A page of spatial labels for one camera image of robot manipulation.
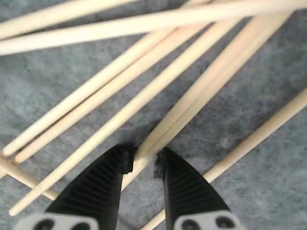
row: robotic claw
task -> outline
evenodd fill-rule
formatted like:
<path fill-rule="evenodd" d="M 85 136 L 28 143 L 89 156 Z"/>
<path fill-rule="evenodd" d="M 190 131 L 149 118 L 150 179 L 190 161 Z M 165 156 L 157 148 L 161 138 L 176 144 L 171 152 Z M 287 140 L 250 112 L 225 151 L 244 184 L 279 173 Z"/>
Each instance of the robotic claw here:
<path fill-rule="evenodd" d="M 22 219 L 15 230 L 115 230 L 123 175 L 136 148 L 118 144 L 77 176 L 45 213 Z M 244 230 L 213 187 L 168 148 L 162 157 L 166 230 Z"/>

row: wooden chopstick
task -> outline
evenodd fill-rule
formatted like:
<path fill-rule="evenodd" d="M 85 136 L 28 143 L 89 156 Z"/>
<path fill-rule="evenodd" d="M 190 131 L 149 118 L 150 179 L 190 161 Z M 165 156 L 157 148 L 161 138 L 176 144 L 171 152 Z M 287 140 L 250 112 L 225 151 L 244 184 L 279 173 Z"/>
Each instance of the wooden chopstick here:
<path fill-rule="evenodd" d="M 199 4 L 205 4 L 210 0 L 190 0 L 185 3 L 182 7 L 190 7 Z M 15 153 L 21 147 L 26 145 L 34 137 L 52 125 L 54 122 L 63 117 L 71 109 L 80 104 L 83 100 L 97 91 L 99 88 L 104 86 L 124 69 L 146 54 L 156 44 L 161 42 L 167 36 L 169 36 L 174 29 L 159 30 L 147 34 L 145 37 L 140 39 L 137 43 L 131 46 L 125 53 L 116 58 L 107 67 L 95 74 L 90 80 L 80 86 L 72 94 L 63 99 L 58 105 L 52 108 L 49 112 L 43 115 L 29 128 L 22 132 L 17 138 L 11 141 L 2 150 L 2 157 L 7 157 Z"/>
<path fill-rule="evenodd" d="M 136 0 L 71 0 L 0 23 L 0 40 Z"/>
<path fill-rule="evenodd" d="M 128 121 L 144 105 L 154 98 L 161 90 L 170 84 L 189 65 L 196 61 L 204 52 L 212 47 L 221 37 L 233 28 L 240 19 L 231 19 L 226 22 L 216 23 L 209 28 L 200 38 L 198 38 L 187 50 L 183 52 L 171 65 L 169 65 L 158 77 L 147 85 L 136 97 L 124 106 L 115 116 L 113 116 L 94 135 L 83 143 L 71 156 L 69 156 L 58 168 L 47 176 L 34 190 L 36 197 L 38 194 L 52 186 L 69 170 L 75 167 L 84 157 L 86 157 L 102 141 L 109 137 L 121 125 Z"/>
<path fill-rule="evenodd" d="M 188 9 L 170 10 L 9 39 L 0 42 L 0 55 L 141 34 L 159 28 L 173 28 L 193 23 L 209 23 L 231 17 L 248 17 L 306 7 L 306 0 L 238 0 Z"/>
<path fill-rule="evenodd" d="M 268 22 L 273 20 L 275 15 L 258 16 L 253 18 L 247 25 L 238 33 L 238 35 L 230 42 L 230 44 L 221 52 L 221 54 L 214 60 L 214 62 L 206 69 L 206 71 L 195 81 L 195 83 L 188 89 L 188 91 L 179 99 L 179 101 L 173 106 L 173 108 L 167 113 L 162 121 L 154 128 L 149 136 L 139 146 L 137 154 L 135 155 L 135 163 L 133 165 L 133 172 L 124 176 L 122 183 L 122 190 L 132 182 L 132 180 L 146 167 L 150 162 L 151 157 L 156 154 L 157 151 L 152 151 L 156 142 L 163 140 L 163 136 L 169 131 L 172 126 L 178 127 L 177 120 L 188 110 L 197 98 L 203 98 L 201 95 L 204 91 L 208 91 L 208 86 L 214 80 L 217 80 L 221 76 L 225 75 L 225 69 L 228 66 L 234 66 L 232 63 L 234 59 L 243 52 L 246 47 L 254 38 L 259 36 L 259 33 L 268 25 Z"/>
<path fill-rule="evenodd" d="M 224 85 L 223 81 L 227 82 L 227 75 L 232 76 L 238 69 L 243 66 L 247 59 L 249 59 L 257 49 L 265 43 L 269 39 L 269 37 L 288 19 L 290 13 L 284 13 L 280 15 L 280 17 L 276 17 L 276 20 L 272 22 L 268 22 L 268 27 L 263 30 L 259 34 L 259 36 L 251 42 L 251 46 L 246 48 L 245 52 L 242 52 L 241 55 L 237 57 L 233 62 L 233 66 L 230 65 L 228 69 L 225 70 L 225 74 L 221 73 L 223 77 L 220 81 L 216 81 L 215 83 L 210 84 L 207 88 L 214 87 L 215 90 L 219 90 L 221 86 Z M 203 94 L 203 98 L 199 98 L 194 105 L 190 108 L 190 115 L 186 113 L 183 119 L 177 120 L 176 124 L 173 125 L 174 132 L 171 136 L 175 136 L 177 131 L 181 129 L 182 124 L 186 124 L 190 119 L 188 117 L 193 117 L 193 110 L 200 110 L 204 104 L 208 101 L 207 94 Z M 203 175 L 203 177 L 208 181 L 212 182 L 218 176 L 220 176 L 223 172 L 225 172 L 229 167 L 231 167 L 234 163 L 236 163 L 239 159 L 241 159 L 244 155 L 246 155 L 249 151 L 251 151 L 255 146 L 261 143 L 266 137 L 268 137 L 271 133 L 277 130 L 280 126 L 282 126 L 285 122 L 295 116 L 299 111 L 301 111 L 307 105 L 307 89 L 303 90 L 296 98 L 294 98 L 291 102 L 289 102 L 285 107 L 283 107 L 278 113 L 272 116 L 266 123 L 264 123 L 260 128 L 258 128 L 251 136 L 249 136 L 245 141 L 243 141 L 240 145 L 238 145 L 228 156 L 226 156 L 223 160 L 218 162 L 215 166 L 213 166 L 207 173 Z M 151 151 L 157 151 L 160 149 L 166 142 L 160 142 L 158 147 L 153 147 Z M 150 220 L 141 230 L 152 230 L 158 224 L 160 224 L 165 219 L 165 210 L 163 209 L 159 212 L 152 220 Z"/>
<path fill-rule="evenodd" d="M 30 188 L 36 187 L 39 183 L 38 180 L 26 174 L 25 172 L 21 171 L 16 166 L 7 162 L 5 159 L 0 158 L 0 167 L 8 175 L 10 175 L 14 179 L 18 180 L 19 182 L 25 184 L 26 186 Z M 50 200 L 55 200 L 59 194 L 49 189 L 45 191 L 43 195 L 49 198 Z"/>
<path fill-rule="evenodd" d="M 229 0 L 217 0 L 216 2 L 224 2 Z M 184 6 L 190 6 L 192 4 L 199 4 L 204 1 L 201 0 L 193 0 L 188 1 Z M 79 105 L 77 108 L 69 112 L 66 116 L 64 116 L 60 121 L 58 121 L 56 124 L 54 124 L 52 127 L 50 127 L 49 130 L 47 130 L 45 133 L 43 133 L 40 137 L 38 137 L 36 140 L 34 140 L 31 144 L 29 144 L 26 148 L 24 148 L 21 152 L 19 152 L 12 160 L 12 163 L 14 165 L 18 165 L 19 163 L 22 163 L 29 157 L 31 157 L 33 154 L 35 154 L 37 151 L 39 151 L 42 147 L 44 147 L 46 144 L 51 142 L 54 138 L 56 138 L 58 135 L 63 133 L 65 130 L 67 130 L 69 127 L 71 127 L 73 124 L 75 124 L 78 120 L 80 120 L 82 117 L 84 117 L 86 114 L 88 114 L 90 111 L 95 109 L 99 104 L 103 103 L 105 100 L 107 100 L 110 96 L 115 94 L 118 90 L 123 88 L 125 85 L 127 85 L 129 82 L 134 80 L 138 75 L 140 75 L 142 72 L 147 70 L 149 67 L 154 65 L 156 62 L 158 62 L 160 59 L 165 57 L 167 54 L 169 54 L 171 51 L 173 51 L 176 47 L 178 47 L 180 44 L 182 44 L 184 41 L 188 40 L 190 37 L 192 37 L 194 34 L 199 32 L 202 28 L 204 28 L 207 24 L 202 25 L 192 25 L 192 26 L 186 26 L 183 28 L 179 28 L 175 30 L 173 33 L 171 31 L 160 31 L 156 33 L 152 33 L 152 36 L 148 35 L 146 36 L 148 39 L 143 39 L 143 41 L 148 41 L 150 43 L 151 39 L 154 39 L 154 36 L 157 36 L 161 38 L 161 35 L 170 34 L 169 37 L 167 37 L 164 41 L 162 41 L 160 44 L 158 44 L 156 47 L 154 47 L 151 52 L 144 55 L 142 58 L 140 58 L 138 61 L 133 63 L 131 66 L 129 66 L 125 71 L 123 71 L 121 74 L 119 74 L 116 79 L 112 80 L 109 84 L 105 85 L 102 89 L 97 91 L 95 94 L 93 94 L 90 98 L 85 100 L 81 105 Z M 121 59 L 117 59 L 115 61 L 115 64 L 111 64 L 111 67 L 116 69 L 117 65 L 120 65 Z M 106 69 L 102 70 L 104 73 L 108 73 L 108 70 L 112 70 L 113 68 L 107 67 Z M 94 88 L 95 84 L 98 84 L 97 82 L 101 81 L 99 77 L 101 78 L 103 74 L 96 74 L 90 80 L 91 86 Z M 111 76 L 114 76 L 114 72 L 111 72 L 111 74 L 107 74 L 109 78 Z M 73 94 L 75 94 L 76 97 L 80 96 L 80 91 L 75 91 Z M 66 108 L 69 106 L 70 101 L 67 101 L 64 103 L 64 105 L 61 105 L 61 109 Z M 46 119 L 41 118 L 38 122 L 33 124 L 32 126 L 35 126 L 34 128 L 41 128 L 42 126 L 46 126 Z M 0 172 L 0 178 L 4 177 L 5 173 Z"/>

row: gray carpet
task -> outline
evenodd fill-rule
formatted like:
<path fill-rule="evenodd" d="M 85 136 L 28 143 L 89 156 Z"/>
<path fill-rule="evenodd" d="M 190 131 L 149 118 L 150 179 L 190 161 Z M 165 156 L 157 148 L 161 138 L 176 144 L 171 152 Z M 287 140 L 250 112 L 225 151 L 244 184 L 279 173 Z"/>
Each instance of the gray carpet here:
<path fill-rule="evenodd" d="M 0 0 L 0 21 L 61 0 Z M 144 0 L 52 28 L 109 20 L 178 7 L 183 0 Z M 101 153 L 122 141 L 140 143 L 189 86 L 244 26 L 225 36 L 137 115 L 56 183 L 61 191 Z M 0 147 L 4 147 L 141 35 L 0 57 Z M 296 12 L 169 144 L 204 173 L 307 86 L 307 11 Z M 110 100 L 39 151 L 21 168 L 43 179 L 195 38 L 142 74 Z M 307 109 L 301 111 L 212 185 L 249 230 L 307 228 Z M 6 176 L 0 181 L 0 229 L 43 211 L 40 197 L 16 217 L 9 208 L 29 188 Z M 136 230 L 163 208 L 162 182 L 152 162 L 122 193 L 118 228 Z M 158 229 L 165 229 L 165 222 Z"/>

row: pile of chopsticks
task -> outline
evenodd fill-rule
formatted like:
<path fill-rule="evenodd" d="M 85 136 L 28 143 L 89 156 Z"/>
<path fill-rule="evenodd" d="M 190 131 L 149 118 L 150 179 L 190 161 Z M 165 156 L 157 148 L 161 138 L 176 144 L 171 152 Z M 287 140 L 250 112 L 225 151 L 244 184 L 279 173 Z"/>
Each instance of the pile of chopsticks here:
<path fill-rule="evenodd" d="M 72 0 L 0 23 L 0 55 L 154 30 L 3 148 L 0 177 L 8 174 L 32 188 L 31 192 L 10 209 L 10 215 L 18 214 L 41 194 L 54 200 L 58 193 L 50 190 L 52 185 L 134 116 L 244 17 L 252 16 L 246 26 L 139 146 L 133 172 L 125 175 L 123 179 L 122 190 L 125 189 L 153 156 L 180 132 L 282 26 L 293 11 L 307 7 L 307 0 L 214 0 L 210 3 L 209 0 L 190 0 L 176 10 L 22 35 L 132 1 L 136 0 Z M 18 164 L 33 156 L 206 26 L 210 27 L 191 46 L 44 180 L 39 182 L 18 169 Z M 213 181 L 306 105 L 307 89 L 239 144 L 226 158 L 213 166 L 203 175 L 204 178 L 208 182 Z M 6 160 L 14 153 L 16 154 L 10 161 Z M 162 210 L 142 229 L 152 230 L 164 219 L 165 212 Z"/>

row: black rubber grip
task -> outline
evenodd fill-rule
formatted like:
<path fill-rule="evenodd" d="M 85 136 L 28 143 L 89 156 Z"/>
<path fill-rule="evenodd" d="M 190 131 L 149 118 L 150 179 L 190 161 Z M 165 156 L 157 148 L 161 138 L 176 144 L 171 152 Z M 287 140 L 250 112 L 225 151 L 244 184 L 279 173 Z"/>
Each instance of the black rubber grip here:
<path fill-rule="evenodd" d="M 123 174 L 131 172 L 136 148 L 119 144 L 79 174 L 46 212 L 93 217 L 101 230 L 115 230 Z"/>
<path fill-rule="evenodd" d="M 172 230 L 183 215 L 229 210 L 214 188 L 182 157 L 168 148 L 160 152 L 160 157 L 167 230 Z"/>

